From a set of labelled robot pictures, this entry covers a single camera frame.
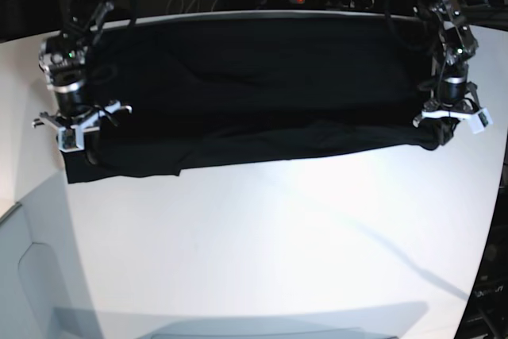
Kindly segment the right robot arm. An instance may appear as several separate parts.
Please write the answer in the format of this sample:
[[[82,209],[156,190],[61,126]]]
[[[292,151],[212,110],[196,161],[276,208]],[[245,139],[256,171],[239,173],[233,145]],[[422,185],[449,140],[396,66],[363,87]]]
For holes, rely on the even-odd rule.
[[[101,120],[113,119],[118,111],[132,111],[131,106],[111,101],[97,104],[87,91],[87,62],[101,39],[106,15],[114,9],[115,0],[71,0],[63,28],[43,41],[39,66],[58,110],[41,113],[33,127],[46,125],[56,131],[61,152],[85,149],[85,136],[100,130]]]

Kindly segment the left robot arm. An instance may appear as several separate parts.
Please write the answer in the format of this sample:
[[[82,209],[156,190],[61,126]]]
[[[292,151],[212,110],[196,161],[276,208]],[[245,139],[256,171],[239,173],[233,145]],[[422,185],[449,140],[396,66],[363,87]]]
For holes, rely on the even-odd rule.
[[[474,133],[484,131],[491,119],[480,104],[477,85],[468,79],[468,61],[479,45],[459,1],[416,0],[414,13],[431,33],[418,44],[409,43],[399,34],[391,0],[385,0],[384,17],[392,36],[412,52],[430,54],[437,65],[436,73],[419,85],[420,91],[429,94],[429,100],[413,119],[414,127],[428,123],[437,131],[440,145],[453,138],[462,121],[467,121]]]

